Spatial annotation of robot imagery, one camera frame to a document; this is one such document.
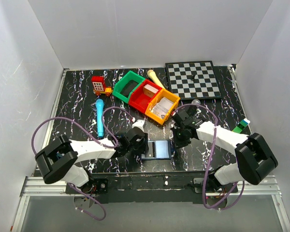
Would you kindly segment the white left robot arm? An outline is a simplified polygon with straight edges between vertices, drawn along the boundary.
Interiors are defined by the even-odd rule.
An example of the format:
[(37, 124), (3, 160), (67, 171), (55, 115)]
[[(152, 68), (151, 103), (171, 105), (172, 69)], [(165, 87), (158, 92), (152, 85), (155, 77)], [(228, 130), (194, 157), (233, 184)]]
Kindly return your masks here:
[(62, 135), (35, 155), (45, 184), (53, 184), (60, 180), (72, 183), (77, 187), (89, 182), (89, 172), (75, 164), (86, 160), (115, 159), (126, 155), (148, 155), (153, 151), (154, 143), (148, 141), (147, 133), (134, 127), (128, 132), (117, 136), (118, 147), (111, 138), (95, 141), (69, 140)]

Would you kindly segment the navy blue card holder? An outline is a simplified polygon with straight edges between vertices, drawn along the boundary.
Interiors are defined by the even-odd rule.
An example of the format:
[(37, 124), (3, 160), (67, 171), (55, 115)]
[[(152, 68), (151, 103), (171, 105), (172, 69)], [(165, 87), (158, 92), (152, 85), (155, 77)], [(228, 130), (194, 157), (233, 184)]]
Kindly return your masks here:
[(170, 160), (175, 148), (170, 140), (149, 141), (148, 151), (141, 155), (141, 160)]

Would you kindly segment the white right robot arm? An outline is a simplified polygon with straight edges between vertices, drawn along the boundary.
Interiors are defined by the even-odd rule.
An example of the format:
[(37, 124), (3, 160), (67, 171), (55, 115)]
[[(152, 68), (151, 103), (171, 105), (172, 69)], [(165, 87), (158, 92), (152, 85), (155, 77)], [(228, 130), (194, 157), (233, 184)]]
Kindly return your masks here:
[(201, 183), (208, 191), (217, 191), (238, 181), (258, 185), (278, 166), (266, 140), (258, 133), (245, 135), (216, 127), (206, 119), (195, 119), (185, 109), (173, 113), (172, 118), (175, 124), (171, 130), (177, 148), (186, 147), (194, 138), (215, 142), (236, 157), (236, 163), (220, 166), (209, 173), (207, 180)]

